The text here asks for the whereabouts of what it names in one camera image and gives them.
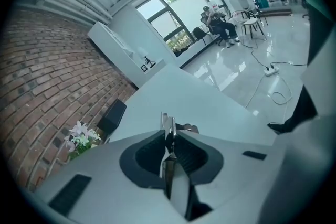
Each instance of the glossy floor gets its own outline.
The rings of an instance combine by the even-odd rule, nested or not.
[[[251,39],[249,32],[244,35],[244,44],[251,47],[258,46],[253,54],[263,65],[269,66],[271,62],[280,61],[294,64],[307,63],[309,49],[307,17],[303,19],[302,14],[268,17],[268,26],[264,23],[264,19],[262,22],[267,41],[261,40],[264,36],[258,29],[257,32],[253,30],[254,39]],[[238,30],[238,35],[242,40],[239,27]],[[302,89],[300,75],[306,66],[276,64],[280,68],[279,74],[264,77],[265,68],[251,55],[251,51],[252,49],[240,43],[228,49],[213,45],[183,69],[217,88],[242,106],[246,106],[253,96],[247,110],[265,124],[282,123],[283,120],[291,117],[297,104]],[[272,97],[279,103],[285,101],[275,92],[283,94],[286,99],[292,96],[288,105],[275,104]]]

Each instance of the jeans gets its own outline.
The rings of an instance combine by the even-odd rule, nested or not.
[[[333,22],[327,19],[313,6],[308,4],[308,14],[310,20],[310,42],[308,64],[312,62],[326,41]],[[299,101],[295,107],[293,115],[282,126],[282,132],[291,132],[298,124],[309,120],[317,115],[315,106],[309,96],[308,91],[303,86]]]
[[[231,23],[226,23],[226,22],[221,22],[218,25],[214,27],[214,33],[215,34],[220,34],[220,37],[225,41],[228,42],[229,38],[226,34],[225,30],[229,31],[230,34],[230,39],[237,38],[237,32],[236,32],[236,27],[234,24]]]

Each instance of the window frame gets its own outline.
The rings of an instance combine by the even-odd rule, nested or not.
[[[136,9],[138,10],[139,7],[143,6],[144,4],[146,4],[147,2],[149,2],[151,0],[146,0],[145,2],[141,3],[140,5],[138,5],[136,7]],[[155,29],[155,27],[151,24],[151,26],[157,31],[157,33],[162,37],[162,39],[166,42],[167,40],[169,40],[170,38],[172,38],[173,36],[175,36],[176,34],[178,34],[181,31],[185,31],[186,34],[189,36],[189,39],[191,40],[191,44],[194,44],[196,42],[196,39],[193,37],[193,35],[191,34],[191,32],[187,29],[187,27],[185,26],[185,24],[182,22],[182,20],[179,18],[179,16],[176,14],[176,12],[173,10],[173,8],[171,6],[169,6],[169,4],[165,1],[165,0],[159,0],[163,5],[164,8],[159,10],[158,12],[156,12],[155,14],[153,14],[151,17],[149,17],[147,20],[150,24],[152,21],[154,21],[155,19],[159,18],[161,15],[163,15],[166,12],[170,12],[171,16],[173,16],[176,21],[180,24],[179,27],[177,27],[177,29],[175,29],[174,31],[172,31],[171,33],[169,33],[168,35],[166,35],[165,37],[162,37],[161,34]],[[222,5],[219,5],[219,8],[222,7],[227,7],[226,3],[224,0],[222,1]]]

